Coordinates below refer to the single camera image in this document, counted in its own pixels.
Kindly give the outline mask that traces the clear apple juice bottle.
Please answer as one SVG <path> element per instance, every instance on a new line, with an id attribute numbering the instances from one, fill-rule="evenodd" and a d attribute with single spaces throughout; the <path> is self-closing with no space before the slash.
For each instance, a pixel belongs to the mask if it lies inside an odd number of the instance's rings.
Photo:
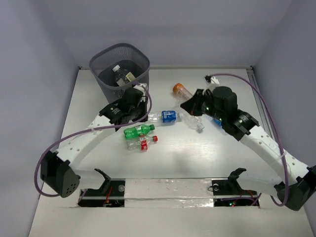
<path id="1" fill-rule="evenodd" d="M 136 77 L 131 71 L 121 68 L 119 65 L 114 66 L 112 71 L 115 74 L 115 80 L 118 86 L 124 86 L 136 80 Z"/>

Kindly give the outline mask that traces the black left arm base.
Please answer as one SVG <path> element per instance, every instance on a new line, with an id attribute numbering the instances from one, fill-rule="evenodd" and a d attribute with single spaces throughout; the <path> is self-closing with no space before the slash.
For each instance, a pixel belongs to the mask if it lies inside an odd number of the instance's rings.
<path id="1" fill-rule="evenodd" d="M 112 179 L 100 169 L 94 169 L 103 177 L 103 183 L 97 189 L 80 191 L 78 206 L 80 207 L 124 207 L 125 179 Z"/>

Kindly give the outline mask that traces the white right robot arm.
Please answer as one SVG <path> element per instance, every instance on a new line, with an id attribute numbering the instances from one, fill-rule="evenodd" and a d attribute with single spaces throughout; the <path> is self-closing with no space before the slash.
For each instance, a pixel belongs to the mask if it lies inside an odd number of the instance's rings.
<path id="1" fill-rule="evenodd" d="M 254 151 L 275 176 L 251 176 L 245 168 L 230 173 L 226 187 L 231 193 L 254 190 L 278 198 L 278 206 L 298 211 L 316 191 L 316 168 L 289 154 L 279 137 L 273 139 L 249 113 L 237 105 L 237 95 L 227 86 L 220 86 L 216 74 L 206 75 L 208 86 L 180 107 L 192 116 L 207 115 L 220 121 L 223 130 Z"/>

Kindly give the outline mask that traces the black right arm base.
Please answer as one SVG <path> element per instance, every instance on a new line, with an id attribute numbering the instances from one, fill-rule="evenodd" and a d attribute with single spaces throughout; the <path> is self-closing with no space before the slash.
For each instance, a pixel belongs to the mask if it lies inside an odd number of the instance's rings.
<path id="1" fill-rule="evenodd" d="M 213 179 L 208 191 L 214 195 L 214 207 L 255 206 L 260 207 L 259 195 L 253 190 L 243 190 L 237 179 L 245 168 L 238 168 L 230 173 L 228 178 Z"/>

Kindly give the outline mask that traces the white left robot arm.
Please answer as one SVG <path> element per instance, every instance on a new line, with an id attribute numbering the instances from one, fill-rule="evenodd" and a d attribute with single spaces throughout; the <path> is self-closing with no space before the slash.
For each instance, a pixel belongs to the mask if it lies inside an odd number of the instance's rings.
<path id="1" fill-rule="evenodd" d="M 69 197 L 80 183 L 77 166 L 108 137 L 106 131 L 115 132 L 141 122 L 152 105 L 148 85 L 134 82 L 121 99 L 103 108 L 85 130 L 56 141 L 43 152 L 34 173 L 36 190 L 45 197 Z"/>

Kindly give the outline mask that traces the grey mesh waste bin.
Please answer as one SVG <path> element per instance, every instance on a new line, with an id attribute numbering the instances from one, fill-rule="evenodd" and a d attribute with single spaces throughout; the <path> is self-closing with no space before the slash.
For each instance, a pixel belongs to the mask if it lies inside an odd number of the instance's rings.
<path id="1" fill-rule="evenodd" d="M 118 43 L 97 53 L 89 68 L 109 103 L 121 98 L 134 82 L 149 85 L 150 61 L 128 43 Z"/>

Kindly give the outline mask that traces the long orange capped bottle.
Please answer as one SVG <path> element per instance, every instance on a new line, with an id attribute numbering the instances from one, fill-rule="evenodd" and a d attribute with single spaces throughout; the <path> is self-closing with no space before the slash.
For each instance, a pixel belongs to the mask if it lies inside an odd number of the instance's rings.
<path id="1" fill-rule="evenodd" d="M 181 83 L 175 84 L 172 91 L 177 98 L 183 101 L 187 101 L 193 96 Z"/>

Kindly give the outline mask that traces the clear bottle blue label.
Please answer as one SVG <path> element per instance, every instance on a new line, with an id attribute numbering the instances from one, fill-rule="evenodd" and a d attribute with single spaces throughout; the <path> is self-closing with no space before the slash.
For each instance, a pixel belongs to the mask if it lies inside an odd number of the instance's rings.
<path id="1" fill-rule="evenodd" d="M 148 115 L 147 122 L 156 124 L 174 124 L 182 120 L 182 113 L 175 110 L 152 112 Z"/>

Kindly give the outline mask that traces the green soda bottle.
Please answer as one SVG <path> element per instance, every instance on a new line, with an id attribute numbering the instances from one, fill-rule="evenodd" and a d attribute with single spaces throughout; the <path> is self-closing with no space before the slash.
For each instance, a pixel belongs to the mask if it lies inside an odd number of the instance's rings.
<path id="1" fill-rule="evenodd" d="M 134 139 L 141 135 L 147 135 L 151 131 L 155 130 L 155 126 L 153 124 L 147 125 L 137 125 L 131 128 L 127 128 L 123 131 L 124 137 L 126 140 Z"/>

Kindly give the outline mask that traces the clear bottle light blue cap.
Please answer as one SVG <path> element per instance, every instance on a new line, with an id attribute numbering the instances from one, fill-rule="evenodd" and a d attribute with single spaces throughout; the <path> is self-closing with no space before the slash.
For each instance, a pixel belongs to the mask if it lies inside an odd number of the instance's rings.
<path id="1" fill-rule="evenodd" d="M 213 119 L 213 122 L 216 123 L 219 127 L 222 127 L 222 121 L 218 119 Z"/>

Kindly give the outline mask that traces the clear bottle red label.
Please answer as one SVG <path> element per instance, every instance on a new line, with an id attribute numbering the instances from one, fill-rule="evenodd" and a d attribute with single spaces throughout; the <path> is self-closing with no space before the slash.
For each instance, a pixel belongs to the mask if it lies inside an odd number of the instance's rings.
<path id="1" fill-rule="evenodd" d="M 126 144 L 129 150 L 139 149 L 141 151 L 146 151 L 150 143 L 156 143 L 157 141 L 157 136 L 141 135 L 131 140 L 126 140 Z"/>

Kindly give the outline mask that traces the metal rail right wall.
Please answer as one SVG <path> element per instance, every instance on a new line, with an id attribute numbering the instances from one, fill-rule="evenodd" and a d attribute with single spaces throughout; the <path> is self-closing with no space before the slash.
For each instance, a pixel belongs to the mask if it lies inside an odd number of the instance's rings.
<path id="1" fill-rule="evenodd" d="M 252 70 L 252 68 L 246 69 L 246 72 L 247 72 L 247 75 L 248 75 L 249 82 L 251 84 L 253 84 L 253 86 L 257 90 L 259 90 L 259 87 L 258 87 L 258 84 L 257 84 L 257 81 L 256 81 L 256 77 L 255 77 L 255 74 L 254 74 L 254 71 Z M 260 115 L 260 119 L 261 119 L 260 125 L 264 128 L 264 130 L 267 132 L 267 134 L 271 138 L 275 139 L 274 129 L 271 126 L 270 118 L 269 118 L 269 116 L 267 114 L 267 110 L 265 108 L 265 105 L 262 102 L 261 97 L 255 91 L 255 89 L 252 89 L 252 91 L 253 91 L 253 94 L 254 94 L 256 105 L 257 105 L 258 110 L 259 110 L 259 115 Z"/>

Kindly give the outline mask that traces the silver taped front rail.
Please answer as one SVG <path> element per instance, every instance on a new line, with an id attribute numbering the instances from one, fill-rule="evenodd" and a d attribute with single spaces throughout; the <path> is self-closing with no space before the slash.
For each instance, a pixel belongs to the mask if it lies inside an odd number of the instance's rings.
<path id="1" fill-rule="evenodd" d="M 124 206 L 128 208 L 213 207 L 211 179 L 127 179 Z"/>

